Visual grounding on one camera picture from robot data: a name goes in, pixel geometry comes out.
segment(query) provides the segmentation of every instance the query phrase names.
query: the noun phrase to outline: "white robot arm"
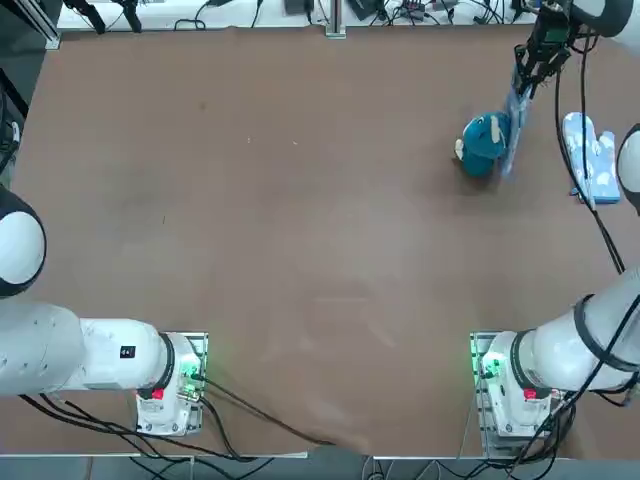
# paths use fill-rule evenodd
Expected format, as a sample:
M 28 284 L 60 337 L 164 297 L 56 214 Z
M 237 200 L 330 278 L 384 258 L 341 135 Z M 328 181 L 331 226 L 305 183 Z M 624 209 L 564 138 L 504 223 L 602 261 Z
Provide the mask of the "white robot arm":
M 640 124 L 623 140 L 617 173 L 640 215 Z M 555 320 L 530 331 L 499 333 L 482 362 L 498 435 L 532 437 L 551 411 L 552 389 L 578 391 L 601 360 L 589 390 L 635 383 L 640 371 L 639 307 L 631 310 L 608 355 L 606 347 L 638 295 L 640 268 L 635 268 Z
M 0 187 L 0 396 L 136 390 L 139 430 L 199 431 L 204 385 L 192 375 L 204 374 L 206 336 L 158 333 L 130 319 L 79 319 L 65 308 L 9 298 L 40 274 L 46 245 L 33 209 Z

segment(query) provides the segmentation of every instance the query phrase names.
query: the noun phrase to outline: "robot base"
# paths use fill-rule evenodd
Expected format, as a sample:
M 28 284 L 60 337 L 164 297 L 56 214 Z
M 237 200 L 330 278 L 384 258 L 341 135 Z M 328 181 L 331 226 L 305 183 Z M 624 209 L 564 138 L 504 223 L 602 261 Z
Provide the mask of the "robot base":
M 202 429 L 204 382 L 192 374 L 206 375 L 207 333 L 166 332 L 173 344 L 175 362 L 171 380 L 163 390 L 138 392 L 137 430 L 152 435 L 182 436 Z
M 508 362 L 510 353 L 510 341 L 508 348 L 494 344 L 494 339 L 501 335 L 499 332 L 473 332 L 470 334 L 471 360 L 475 386 L 475 403 L 478 412 L 478 425 L 482 440 L 483 453 L 486 458 L 511 458 L 517 455 L 520 449 L 526 445 L 529 438 L 535 432 L 534 423 L 522 425 L 511 418 L 507 395 L 515 399 L 524 398 L 524 391 L 517 383 L 501 384 L 499 380 L 506 378 L 494 375 L 493 378 L 485 378 L 485 357 L 489 351 L 492 353 L 486 357 L 487 361 L 505 359 Z M 505 395 L 502 395 L 500 385 L 504 387 Z
M 482 357 L 482 373 L 498 435 L 530 438 L 549 416 L 551 395 L 540 398 L 536 389 L 523 389 L 516 381 L 510 361 L 515 336 L 515 332 L 496 335 Z

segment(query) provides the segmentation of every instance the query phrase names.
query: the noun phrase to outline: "black cable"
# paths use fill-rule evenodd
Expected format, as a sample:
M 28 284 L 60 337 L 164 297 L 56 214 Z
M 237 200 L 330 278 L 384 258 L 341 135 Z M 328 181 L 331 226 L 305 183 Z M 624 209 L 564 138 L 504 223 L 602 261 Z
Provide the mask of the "black cable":
M 460 473 L 454 472 L 453 470 L 451 470 L 449 467 L 447 467 L 444 463 L 440 462 L 439 460 L 436 460 L 436 462 L 438 462 L 438 464 L 442 468 L 444 468 L 447 472 L 449 472 L 454 477 L 463 478 L 465 480 L 468 480 L 469 478 L 476 477 L 476 476 L 480 475 L 482 472 L 484 472 L 486 469 L 489 468 L 489 465 L 487 465 L 489 460 L 484 460 L 484 461 L 480 462 L 478 465 L 476 465 L 469 473 L 462 475 Z
M 599 39 L 600 39 L 600 35 L 596 35 L 593 38 L 593 45 L 591 45 L 588 49 L 586 48 L 586 45 L 585 45 L 585 49 L 580 49 L 580 48 L 576 47 L 575 45 L 570 45 L 569 48 L 571 50 L 573 50 L 574 52 L 579 53 L 580 55 L 584 55 L 585 52 L 590 53 L 590 52 L 593 51 L 594 48 L 596 48 L 596 46 L 598 45 L 598 40 Z
M 149 453 L 147 453 L 144 450 L 142 450 L 142 448 L 140 448 L 134 442 L 129 440 L 126 437 L 125 433 L 128 434 L 128 435 L 137 436 L 137 432 L 134 432 L 133 430 L 130 430 L 130 429 L 126 428 L 126 427 L 123 427 L 122 425 L 119 425 L 117 423 L 102 421 L 102 420 L 94 417 L 93 415 L 89 414 L 85 410 L 81 409 L 79 406 L 77 406 L 73 402 L 69 402 L 69 401 L 66 401 L 66 400 L 64 401 L 67 405 L 69 405 L 70 407 L 72 407 L 72 408 L 76 409 L 78 412 L 80 412 L 81 415 L 78 415 L 78 414 L 73 413 L 73 412 L 69 412 L 68 410 L 65 410 L 64 408 L 59 407 L 53 401 L 51 401 L 51 399 L 49 397 L 47 397 L 47 395 L 45 395 L 45 394 L 40 394 L 40 398 L 42 398 L 42 400 L 47 405 L 49 405 L 49 407 L 51 407 L 53 410 L 55 410 L 56 412 L 58 412 L 58 413 L 60 413 L 62 415 L 66 415 L 67 417 L 76 418 L 76 419 L 79 419 L 79 420 L 90 420 L 92 423 L 99 424 L 102 427 L 104 427 L 104 428 L 106 428 L 108 430 L 111 430 L 112 432 L 115 432 L 114 429 L 121 430 L 122 433 L 116 433 L 116 435 L 118 435 L 122 440 L 127 442 L 135 450 L 137 450 L 139 453 L 141 453 L 142 455 L 144 455 L 146 457 L 158 458 L 158 459 L 165 460 L 167 462 L 172 462 L 173 461 L 172 459 L 165 457 L 158 450 L 156 450 L 156 448 L 146 438 L 140 438 L 140 440 L 143 441 L 151 449 L 151 451 L 156 455 L 155 457 L 151 456 Z
M 211 463 L 208 462 L 206 460 L 203 460 L 201 458 L 195 458 L 194 459 L 196 463 L 200 463 L 201 465 L 206 465 L 207 467 L 215 470 L 216 472 L 218 472 L 220 475 L 222 475 L 224 478 L 226 478 L 227 480 L 236 480 L 235 477 L 233 475 L 231 475 L 229 472 L 227 472 L 226 470 L 220 468 L 219 466 L 217 466 L 215 463 Z
M 584 53 L 582 54 L 582 65 L 580 67 L 580 111 L 582 113 L 582 172 L 585 184 L 589 181 L 589 171 L 587 169 L 587 95 L 585 93 L 587 54 L 589 53 L 589 43 L 591 41 L 589 30 L 587 38 L 584 40 Z
M 262 470 L 263 468 L 265 468 L 267 465 L 269 465 L 271 462 L 273 462 L 275 460 L 275 458 L 270 458 L 268 459 L 266 462 L 264 462 L 261 465 L 258 465 L 256 468 L 254 468 L 253 470 L 249 470 L 247 473 L 240 475 L 239 477 L 236 478 L 236 480 L 244 480 L 245 478 L 250 477 L 251 475 L 253 475 L 254 473 L 258 473 L 260 470 Z
M 258 21 L 258 14 L 260 13 L 260 7 L 262 6 L 262 2 L 264 0 L 257 0 L 256 2 L 256 14 L 253 16 L 253 22 L 251 22 L 251 28 L 256 26 L 256 22 Z
M 111 29 L 113 28 L 113 26 L 114 26 L 116 23 L 118 23 L 118 20 L 120 20 L 120 19 L 122 18 L 122 15 L 124 15 L 124 10 L 120 12 L 120 15 L 118 15 L 118 16 L 116 17 L 116 19 L 115 19 L 113 22 L 111 22 L 107 28 L 105 28 L 105 29 L 104 29 L 104 31 L 105 31 L 105 32 L 109 32 L 109 31 L 111 31 Z
M 138 462 L 136 462 L 136 461 L 135 461 L 133 458 L 131 458 L 131 457 L 129 457 L 129 460 L 131 460 L 133 463 L 135 463 L 135 464 L 136 464 L 136 465 L 138 465 L 138 466 L 140 465 Z M 180 458 L 180 459 L 177 459 L 177 460 L 175 460 L 175 461 L 173 461 L 173 462 L 169 463 L 169 465 L 166 465 L 164 468 L 160 469 L 160 471 L 158 471 L 158 473 L 155 473 L 155 474 L 153 475 L 153 477 L 151 477 L 151 480 L 156 480 L 156 478 L 161 478 L 161 477 L 162 477 L 162 475 L 163 475 L 164 473 L 166 473 L 169 469 L 171 469 L 171 468 L 173 468 L 173 467 L 175 467 L 176 465 L 179 465 L 179 464 L 181 464 L 181 463 L 188 462 L 189 460 L 191 460 L 191 459 L 190 459 L 190 458 Z
M 211 3 L 210 0 L 207 0 L 205 3 L 203 3 L 200 8 L 198 8 L 198 11 L 196 12 L 195 17 L 193 18 L 180 18 L 178 20 L 176 20 L 176 23 L 173 24 L 173 31 L 175 32 L 176 30 L 178 30 L 178 25 L 180 25 L 181 23 L 192 23 L 195 26 L 196 30 L 206 30 L 207 29 L 207 24 L 205 22 L 203 22 L 202 20 L 200 20 L 198 17 L 200 17 L 200 14 L 202 13 L 202 11 L 207 8 L 207 7 L 211 7 L 213 6 L 213 4 Z
M 373 26 L 374 23 L 376 23 L 376 20 L 387 20 L 387 26 L 389 26 L 389 22 L 393 23 L 391 18 L 389 17 L 389 14 L 387 13 L 387 4 L 390 2 L 391 0 L 387 0 L 386 2 L 384 2 L 384 5 L 382 5 L 382 7 L 379 7 L 376 10 L 376 14 L 373 17 L 373 20 L 371 20 L 371 23 L 369 24 L 370 27 Z
M 493 16 L 493 18 L 496 19 L 496 23 L 501 23 L 504 25 L 504 17 L 500 17 L 500 15 L 498 15 L 498 12 L 496 12 L 493 8 L 491 8 L 491 6 L 485 4 L 485 3 L 481 3 L 478 2 L 477 0 L 464 0 L 464 2 L 471 2 L 474 3 L 476 5 L 479 5 L 480 7 L 485 9 L 485 13 L 486 12 L 490 12 Z
M 160 472 L 154 472 L 153 470 L 151 470 L 149 467 L 147 467 L 146 465 L 143 465 L 142 463 L 138 462 L 136 459 L 129 457 L 129 460 L 131 460 L 133 463 L 135 463 L 136 465 L 138 465 L 140 468 L 142 468 L 143 470 L 146 470 L 147 472 L 149 472 L 151 475 L 153 475 L 153 478 L 159 478 L 160 480 L 167 480 L 167 477 L 163 477 L 162 473 Z
M 453 20 L 451 17 L 453 17 L 453 14 L 451 13 L 453 11 L 453 8 L 451 10 L 449 10 L 447 8 L 447 4 L 444 3 L 444 0 L 440 0 L 440 3 L 442 3 L 442 8 L 444 8 L 444 11 L 447 12 L 447 18 L 449 19 L 449 23 L 451 25 L 453 25 Z
M 436 17 L 434 17 L 433 15 L 431 15 L 429 12 L 424 12 L 424 16 L 427 18 L 430 18 L 431 20 L 433 20 L 434 22 L 436 22 L 436 25 L 442 25 L 438 19 Z
M 618 408 L 624 408 L 628 405 L 628 403 L 618 402 L 617 400 L 613 400 L 612 398 L 607 397 L 604 393 L 600 393 L 600 392 L 595 392 L 595 393 L 603 400 L 607 401 L 611 405 L 616 406 Z
M 229 436 L 227 435 L 227 432 L 224 429 L 224 425 L 222 424 L 222 418 L 220 418 L 220 415 L 218 414 L 218 411 L 215 409 L 213 404 L 204 397 L 200 399 L 200 402 L 206 407 L 207 410 L 209 410 L 209 412 L 213 416 L 216 426 L 218 427 L 218 431 L 220 432 L 222 443 L 224 443 L 224 446 L 227 449 L 227 452 L 229 452 L 229 454 L 233 457 L 233 459 L 243 463 L 253 462 L 255 458 L 243 457 L 231 446 L 231 442 L 229 441 Z
M 327 12 L 324 11 L 324 5 L 322 5 L 322 0 L 318 0 L 318 5 L 320 5 L 320 11 L 322 12 L 322 16 L 324 17 L 324 21 L 327 25 L 331 23 L 329 17 L 327 17 Z
M 44 413 L 45 415 L 47 415 L 48 417 L 51 417 L 55 420 L 59 420 L 63 423 L 67 423 L 69 425 L 74 425 L 76 427 L 80 427 L 80 428 L 84 428 L 86 430 L 91 430 L 94 432 L 98 432 L 98 433 L 106 433 L 108 435 L 119 435 L 118 433 L 112 433 L 111 431 L 109 431 L 106 428 L 100 428 L 100 427 L 96 427 L 95 425 L 92 424 L 87 424 L 87 423 L 83 423 L 83 422 L 79 422 L 77 420 L 72 420 L 70 418 L 66 418 L 64 416 L 61 416 L 55 412 L 52 412 L 50 410 L 48 410 L 46 407 L 40 405 L 38 402 L 36 402 L 35 400 L 33 400 L 32 398 L 28 397 L 27 395 L 20 395 L 19 396 L 22 400 L 24 400 L 26 403 L 28 403 L 29 405 L 31 405 L 33 408 L 35 408 L 36 410 L 40 411 L 41 413 Z M 180 442 L 178 440 L 174 440 L 172 438 L 169 437 L 161 437 L 159 435 L 152 435 L 150 433 L 144 433 L 144 432 L 135 432 L 134 434 L 129 434 L 129 433 L 122 433 L 123 435 L 133 435 L 135 437 L 144 437 L 144 438 L 152 438 L 154 440 L 158 440 L 161 442 L 165 442 L 165 443 L 170 443 L 171 445 L 176 445 L 178 447 L 183 447 L 183 448 L 188 448 L 190 450 L 194 450 L 197 452 L 201 452 L 201 453 L 206 453 L 207 455 L 213 455 L 219 458 L 225 458 L 227 460 L 233 460 L 232 457 L 230 457 L 229 455 L 224 455 L 222 453 L 219 452 L 215 452 L 213 450 L 210 450 L 208 448 L 203 448 L 203 447 L 199 447 L 197 445 L 191 445 L 188 443 L 184 443 L 184 442 Z
M 398 16 L 400 15 L 400 8 L 401 7 L 396 7 L 393 10 L 393 15 L 391 15 L 391 17 L 387 16 L 388 18 L 387 25 L 386 25 L 387 27 L 393 27 L 393 22 L 395 22 L 396 18 L 398 18 Z
M 411 20 L 411 26 L 415 27 L 416 26 L 416 22 L 413 19 L 413 15 L 412 15 L 411 11 L 409 9 L 405 9 L 405 10 L 407 11 L 407 14 L 409 16 L 409 20 Z
M 238 395 L 236 395 L 235 393 L 233 393 L 232 391 L 226 389 L 225 387 L 223 387 L 222 385 L 214 382 L 213 380 L 209 380 L 206 377 L 203 377 L 202 375 L 192 375 L 191 378 L 195 379 L 195 380 L 200 380 L 203 382 L 208 383 L 209 385 L 211 385 L 212 387 L 220 390 L 222 393 L 224 393 L 225 395 L 227 395 L 228 397 L 231 397 L 232 399 L 234 399 L 235 401 L 241 403 L 242 405 L 244 405 L 245 407 L 249 408 L 250 410 L 252 410 L 253 412 L 257 413 L 258 415 L 260 415 L 262 418 L 264 418 L 265 420 L 270 421 L 271 423 L 274 423 L 275 425 L 279 426 L 280 428 L 286 430 L 287 432 L 295 435 L 296 437 L 299 437 L 303 440 L 306 440 L 307 442 L 311 442 L 314 443 L 316 445 L 335 445 L 333 442 L 329 442 L 327 440 L 322 440 L 322 439 L 318 439 L 318 438 L 314 438 L 311 435 L 307 435 L 306 433 L 301 432 L 300 430 L 287 425 L 286 423 L 284 423 L 283 421 L 275 418 L 272 415 L 269 415 L 268 413 L 260 410 L 258 407 L 252 405 L 251 403 L 247 402 L 246 400 L 244 400 L 243 398 L 239 397 Z

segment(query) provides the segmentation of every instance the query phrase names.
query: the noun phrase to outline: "plush toy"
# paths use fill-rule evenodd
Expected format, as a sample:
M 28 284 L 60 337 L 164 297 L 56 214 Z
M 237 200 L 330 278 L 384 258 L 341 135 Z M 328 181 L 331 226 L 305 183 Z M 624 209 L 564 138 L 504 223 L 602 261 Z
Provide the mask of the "plush toy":
M 488 175 L 498 159 L 507 153 L 511 121 L 504 112 L 475 117 L 456 140 L 456 156 L 473 177 Z

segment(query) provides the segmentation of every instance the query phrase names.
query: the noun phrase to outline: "green led light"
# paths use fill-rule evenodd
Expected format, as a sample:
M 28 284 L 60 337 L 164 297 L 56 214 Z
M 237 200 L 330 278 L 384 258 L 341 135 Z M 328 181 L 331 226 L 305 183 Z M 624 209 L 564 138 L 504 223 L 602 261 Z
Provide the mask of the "green led light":
M 498 363 L 500 363 L 505 360 L 505 356 L 498 352 L 487 352 L 484 355 L 484 359 L 489 362 L 493 361 L 493 363 L 496 363 L 497 361 Z
M 186 364 L 182 366 L 182 374 L 191 377 L 192 375 L 197 375 L 200 368 L 198 365 Z

